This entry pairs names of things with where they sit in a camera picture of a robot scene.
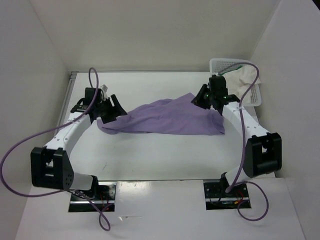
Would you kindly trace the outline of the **purple t shirt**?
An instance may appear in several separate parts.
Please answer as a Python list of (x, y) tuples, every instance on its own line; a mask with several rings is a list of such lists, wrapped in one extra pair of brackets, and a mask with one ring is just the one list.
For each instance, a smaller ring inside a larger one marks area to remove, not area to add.
[(191, 101), (195, 98), (187, 93), (176, 99), (160, 99), (141, 105), (117, 120), (103, 123), (97, 127), (104, 133), (216, 136), (225, 133), (223, 117), (213, 109), (203, 109)]

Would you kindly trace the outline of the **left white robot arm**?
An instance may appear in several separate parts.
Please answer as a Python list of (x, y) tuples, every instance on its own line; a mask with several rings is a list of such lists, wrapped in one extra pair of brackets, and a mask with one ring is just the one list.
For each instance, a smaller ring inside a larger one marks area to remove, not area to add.
[(83, 133), (100, 119), (104, 124), (127, 115), (107, 86), (85, 88), (84, 97), (71, 109), (66, 126), (43, 147), (30, 153), (32, 185), (61, 191), (79, 191), (81, 198), (96, 199), (100, 194), (98, 178), (74, 172), (70, 155)]

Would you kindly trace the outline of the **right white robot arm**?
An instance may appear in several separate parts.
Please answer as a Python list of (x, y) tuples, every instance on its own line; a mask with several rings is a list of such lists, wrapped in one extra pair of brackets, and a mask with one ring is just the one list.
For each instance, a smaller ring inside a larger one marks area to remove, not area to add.
[(241, 105), (234, 94), (228, 94), (223, 76), (212, 75), (203, 84), (192, 104), (202, 109), (213, 108), (242, 135), (239, 167), (221, 175), (219, 191), (225, 197), (237, 191), (237, 185), (282, 168), (282, 138), (263, 128)]

